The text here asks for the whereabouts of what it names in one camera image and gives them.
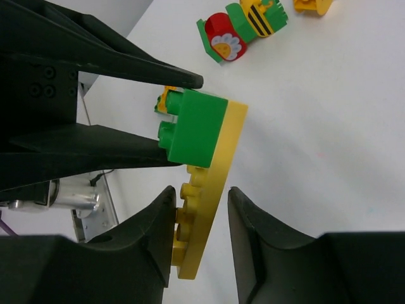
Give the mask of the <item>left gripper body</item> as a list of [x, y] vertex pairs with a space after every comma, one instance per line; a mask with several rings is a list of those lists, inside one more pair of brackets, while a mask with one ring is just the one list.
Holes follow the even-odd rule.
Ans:
[[71, 158], [40, 146], [77, 121], [78, 72], [50, 57], [60, 44], [44, 1], [1, 1], [1, 202], [45, 203]]

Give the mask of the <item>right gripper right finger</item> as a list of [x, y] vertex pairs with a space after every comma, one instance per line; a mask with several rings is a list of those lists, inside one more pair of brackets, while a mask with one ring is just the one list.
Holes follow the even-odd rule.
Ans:
[[260, 209], [239, 188], [228, 219], [240, 303], [403, 303], [404, 233], [313, 238]]

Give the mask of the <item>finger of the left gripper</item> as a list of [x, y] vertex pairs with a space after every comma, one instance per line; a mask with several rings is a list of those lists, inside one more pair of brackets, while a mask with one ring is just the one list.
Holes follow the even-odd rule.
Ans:
[[98, 170], [173, 167], [158, 142], [100, 125], [62, 125], [12, 137], [1, 153], [1, 189]]
[[201, 75], [153, 58], [96, 17], [48, 1], [9, 2], [9, 56], [149, 84], [203, 86]]

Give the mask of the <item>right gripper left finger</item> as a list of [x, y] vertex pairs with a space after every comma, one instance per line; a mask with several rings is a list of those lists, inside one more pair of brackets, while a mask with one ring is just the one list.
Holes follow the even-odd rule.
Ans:
[[1, 238], [2, 303], [161, 303], [168, 286], [175, 189], [88, 243]]

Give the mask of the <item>tan lego plate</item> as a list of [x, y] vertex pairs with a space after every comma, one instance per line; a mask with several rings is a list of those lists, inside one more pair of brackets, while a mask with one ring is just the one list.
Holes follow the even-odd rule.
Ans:
[[187, 166], [177, 208], [171, 264], [179, 279], [196, 278], [247, 116], [248, 105], [229, 101], [209, 168]]

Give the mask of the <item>green square lego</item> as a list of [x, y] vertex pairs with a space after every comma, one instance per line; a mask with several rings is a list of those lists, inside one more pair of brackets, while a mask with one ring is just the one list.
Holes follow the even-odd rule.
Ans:
[[155, 111], [173, 117], [158, 129], [158, 146], [166, 151], [168, 161], [208, 168], [227, 106], [225, 98], [166, 86]]

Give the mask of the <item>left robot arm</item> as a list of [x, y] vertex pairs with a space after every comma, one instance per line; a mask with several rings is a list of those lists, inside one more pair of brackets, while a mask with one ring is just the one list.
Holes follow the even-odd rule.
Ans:
[[204, 82], [92, 15], [48, 1], [2, 1], [2, 206], [53, 206], [64, 177], [171, 165], [154, 139], [77, 122], [80, 72], [187, 89]]

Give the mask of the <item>red green flower lego stack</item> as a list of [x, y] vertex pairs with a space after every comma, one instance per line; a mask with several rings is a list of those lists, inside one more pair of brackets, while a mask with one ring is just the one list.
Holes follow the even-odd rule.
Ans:
[[196, 22], [206, 54], [217, 63], [238, 60], [249, 43], [275, 34], [288, 20], [280, 1], [239, 1], [225, 9]]

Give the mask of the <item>yellow hollow lego block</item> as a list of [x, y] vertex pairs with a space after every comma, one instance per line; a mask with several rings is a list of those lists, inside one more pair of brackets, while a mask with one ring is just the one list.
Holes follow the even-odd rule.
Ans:
[[293, 0], [294, 9], [298, 13], [316, 12], [319, 16], [327, 13], [333, 0]]

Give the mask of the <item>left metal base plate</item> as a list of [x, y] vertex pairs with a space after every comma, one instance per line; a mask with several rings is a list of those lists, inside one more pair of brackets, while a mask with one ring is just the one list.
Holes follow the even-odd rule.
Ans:
[[86, 243], [118, 225], [118, 217], [108, 185], [107, 177], [112, 170], [101, 170], [76, 175], [73, 185], [93, 195], [95, 203], [91, 209], [84, 207], [72, 211], [73, 227], [77, 241]]

